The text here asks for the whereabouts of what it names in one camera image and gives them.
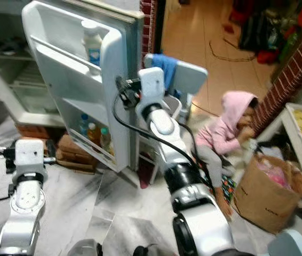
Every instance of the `refrigerator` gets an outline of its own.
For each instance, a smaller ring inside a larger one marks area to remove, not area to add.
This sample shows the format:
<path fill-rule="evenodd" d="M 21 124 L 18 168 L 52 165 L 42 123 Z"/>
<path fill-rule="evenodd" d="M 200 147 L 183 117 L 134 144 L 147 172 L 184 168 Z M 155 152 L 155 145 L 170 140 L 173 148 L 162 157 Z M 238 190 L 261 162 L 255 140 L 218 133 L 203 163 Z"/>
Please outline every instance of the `refrigerator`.
<path fill-rule="evenodd" d="M 0 10 L 0 39 L 19 35 L 29 46 L 26 52 L 0 55 L 0 99 L 13 119 L 65 126 L 78 146 L 112 170 L 134 170 L 137 136 L 115 120 L 112 105 L 116 77 L 137 78 L 141 68 L 144 14 L 94 0 L 11 3 L 17 5 L 10 5 L 13 13 L 3 14 L 9 5 Z M 88 61 L 82 21 L 99 28 L 98 66 Z M 125 111 L 121 103 L 117 109 L 122 120 L 136 123 L 134 111 Z M 81 131 L 83 114 L 88 123 L 108 128 L 109 150 Z"/>
<path fill-rule="evenodd" d="M 88 61 L 82 21 L 99 28 L 99 66 Z M 73 141 L 116 172 L 130 166 L 135 134 L 115 120 L 112 106 L 116 77 L 136 78 L 141 66 L 143 13 L 90 0 L 32 1 L 22 10 L 22 22 L 31 53 Z M 117 110 L 122 120 L 133 121 L 134 112 L 125 111 L 121 102 Z M 81 131 L 83 114 L 88 115 L 87 122 L 108 128 L 110 150 Z"/>

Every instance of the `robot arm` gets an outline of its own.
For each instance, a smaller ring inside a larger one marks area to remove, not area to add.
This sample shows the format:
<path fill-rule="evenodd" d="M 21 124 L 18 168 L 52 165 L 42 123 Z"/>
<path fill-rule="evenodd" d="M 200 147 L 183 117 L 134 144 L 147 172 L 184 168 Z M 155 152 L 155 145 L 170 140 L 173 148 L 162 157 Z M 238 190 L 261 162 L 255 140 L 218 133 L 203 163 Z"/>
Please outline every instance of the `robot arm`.
<path fill-rule="evenodd" d="M 15 144 L 15 187 L 10 216 L 0 233 L 0 255 L 32 256 L 39 234 L 39 219 L 45 205 L 43 182 L 47 179 L 43 142 L 19 140 Z"/>
<path fill-rule="evenodd" d="M 140 101 L 136 106 L 136 113 L 153 136 L 186 152 L 178 123 L 164 110 L 163 77 L 163 70 L 160 68 L 139 71 L 140 95 L 137 98 Z M 118 85 L 118 88 L 124 94 L 122 87 Z M 173 220 L 173 230 L 180 255 L 210 256 L 233 250 L 234 243 L 228 222 L 208 187 L 201 182 L 197 167 L 178 150 L 157 140 L 152 142 L 158 153 L 161 172 L 168 184 L 172 208 L 177 214 Z"/>

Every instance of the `paper bag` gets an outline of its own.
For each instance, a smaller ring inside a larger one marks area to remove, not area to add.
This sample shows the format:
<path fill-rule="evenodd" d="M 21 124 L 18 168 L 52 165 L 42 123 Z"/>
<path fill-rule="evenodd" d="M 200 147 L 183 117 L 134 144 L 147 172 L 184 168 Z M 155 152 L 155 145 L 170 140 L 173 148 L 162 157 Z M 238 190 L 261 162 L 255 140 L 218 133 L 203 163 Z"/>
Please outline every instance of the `paper bag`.
<path fill-rule="evenodd" d="M 262 157 L 280 167 L 285 177 L 291 179 L 290 164 L 276 157 Z M 245 219 L 268 232 L 277 233 L 284 228 L 299 200 L 298 193 L 282 187 L 258 169 L 256 157 L 253 157 L 235 190 L 232 205 Z"/>

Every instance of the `girl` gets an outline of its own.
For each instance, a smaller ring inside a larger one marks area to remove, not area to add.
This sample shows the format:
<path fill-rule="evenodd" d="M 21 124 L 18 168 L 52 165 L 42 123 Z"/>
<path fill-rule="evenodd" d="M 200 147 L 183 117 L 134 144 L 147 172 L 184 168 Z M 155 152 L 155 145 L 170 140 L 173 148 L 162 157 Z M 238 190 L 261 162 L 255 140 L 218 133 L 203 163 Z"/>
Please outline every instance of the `girl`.
<path fill-rule="evenodd" d="M 216 202 L 222 213 L 229 217 L 232 209 L 224 199 L 222 174 L 232 176 L 232 165 L 222 156 L 255 136 L 250 127 L 257 97 L 249 92 L 230 91 L 222 97 L 223 114 L 196 135 L 198 157 L 206 163 L 215 190 Z"/>

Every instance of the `black bag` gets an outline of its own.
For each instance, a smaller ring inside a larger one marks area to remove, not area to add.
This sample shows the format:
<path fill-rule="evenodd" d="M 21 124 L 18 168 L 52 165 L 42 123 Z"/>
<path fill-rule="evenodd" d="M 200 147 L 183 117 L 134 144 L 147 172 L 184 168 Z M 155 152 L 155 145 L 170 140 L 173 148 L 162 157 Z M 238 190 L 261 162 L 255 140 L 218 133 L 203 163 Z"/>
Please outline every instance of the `black bag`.
<path fill-rule="evenodd" d="M 271 24 L 263 14 L 251 16 L 242 26 L 239 48 L 248 51 L 268 49 L 268 31 Z"/>

